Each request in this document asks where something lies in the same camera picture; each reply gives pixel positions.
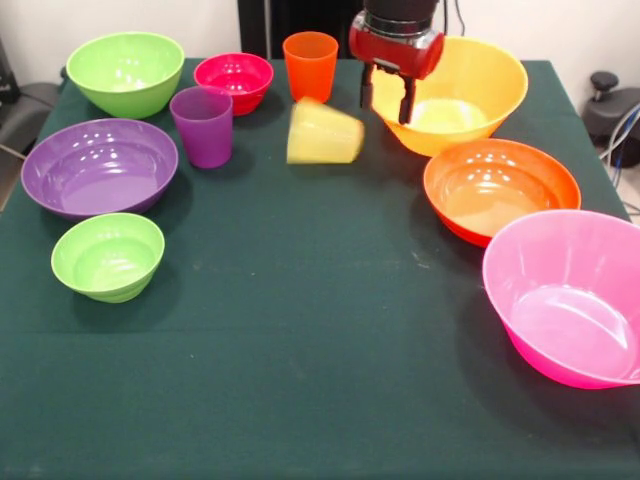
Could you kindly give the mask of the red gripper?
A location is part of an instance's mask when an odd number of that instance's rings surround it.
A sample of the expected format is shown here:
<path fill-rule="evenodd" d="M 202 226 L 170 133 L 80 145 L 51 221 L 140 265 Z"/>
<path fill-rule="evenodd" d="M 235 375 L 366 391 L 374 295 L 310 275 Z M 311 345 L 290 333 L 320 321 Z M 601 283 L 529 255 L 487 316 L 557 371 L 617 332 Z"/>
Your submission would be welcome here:
<path fill-rule="evenodd" d="M 371 13 L 358 13 L 351 24 L 349 46 L 351 53 L 364 62 L 360 106 L 371 106 L 371 79 L 376 65 L 405 76 L 398 121 L 408 124 L 415 98 L 414 79 L 424 79 L 435 69 L 443 53 L 444 34 L 431 28 L 428 21 L 392 21 Z"/>

